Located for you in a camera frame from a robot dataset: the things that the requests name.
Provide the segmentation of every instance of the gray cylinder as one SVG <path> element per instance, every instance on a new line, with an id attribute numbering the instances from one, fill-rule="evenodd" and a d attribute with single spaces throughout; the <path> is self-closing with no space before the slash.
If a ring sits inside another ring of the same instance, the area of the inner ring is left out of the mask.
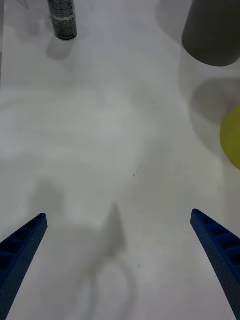
<path id="1" fill-rule="evenodd" d="M 193 0 L 182 44 L 204 64 L 223 67 L 240 57 L 240 0 Z"/>

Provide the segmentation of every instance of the yellow ball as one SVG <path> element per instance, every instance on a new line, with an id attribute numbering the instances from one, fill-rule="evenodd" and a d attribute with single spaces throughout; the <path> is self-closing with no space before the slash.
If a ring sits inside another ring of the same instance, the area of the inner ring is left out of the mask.
<path id="1" fill-rule="evenodd" d="M 240 104 L 223 121 L 220 142 L 228 159 L 240 170 Z"/>

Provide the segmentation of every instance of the can label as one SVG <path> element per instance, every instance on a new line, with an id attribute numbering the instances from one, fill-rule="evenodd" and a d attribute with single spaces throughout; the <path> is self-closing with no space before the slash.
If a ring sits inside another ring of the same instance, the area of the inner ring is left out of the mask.
<path id="1" fill-rule="evenodd" d="M 77 35 L 73 0 L 48 0 L 52 24 L 56 36 L 70 40 Z"/>

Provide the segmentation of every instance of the spray can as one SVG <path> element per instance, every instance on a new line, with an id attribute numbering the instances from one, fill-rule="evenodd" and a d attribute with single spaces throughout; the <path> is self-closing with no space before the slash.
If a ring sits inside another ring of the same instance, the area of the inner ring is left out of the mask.
<path id="1" fill-rule="evenodd" d="M 71 40 L 77 36 L 74 0 L 48 0 L 51 20 L 56 36 Z"/>

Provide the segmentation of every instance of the white table surface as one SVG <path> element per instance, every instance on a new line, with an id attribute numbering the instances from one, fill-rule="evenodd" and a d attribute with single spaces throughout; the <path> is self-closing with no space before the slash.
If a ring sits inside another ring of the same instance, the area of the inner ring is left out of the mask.
<path id="1" fill-rule="evenodd" d="M 190 217 L 240 236 L 240 172 L 219 141 L 240 64 L 182 49 L 180 2 L 76 0 L 62 42 L 46 0 L 6 0 L 0 237 L 49 224 L 8 320 L 235 318 Z"/>

